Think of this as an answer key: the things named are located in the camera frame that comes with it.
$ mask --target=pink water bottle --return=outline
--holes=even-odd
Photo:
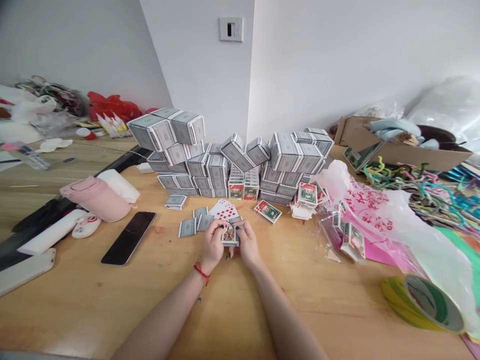
[[[131,209],[104,180],[93,176],[62,187],[60,194],[107,223],[123,219]]]

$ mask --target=tape roll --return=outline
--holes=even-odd
[[[430,281],[416,275],[382,280],[381,291],[393,310],[410,325],[454,334],[465,332],[459,308]]]

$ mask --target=human hand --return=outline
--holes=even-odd
[[[257,236],[255,235],[252,226],[247,220],[236,222],[233,225],[240,238],[241,258],[245,263],[245,266],[251,271],[257,270],[263,265],[264,261],[260,256]]]
[[[215,219],[205,231],[205,244],[200,258],[201,270],[210,275],[224,254],[224,245],[221,242],[224,228],[230,225],[226,221]]]

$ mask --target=black phone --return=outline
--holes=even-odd
[[[101,259],[101,263],[117,266],[125,265],[155,217],[157,217],[157,214],[154,212],[137,212],[116,238],[110,249],[108,249],[105,256]]]

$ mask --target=forearm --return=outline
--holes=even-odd
[[[205,279],[202,275],[192,269],[133,330],[113,355],[112,360],[165,359],[204,284]]]
[[[253,271],[279,359],[328,359],[266,265]]]

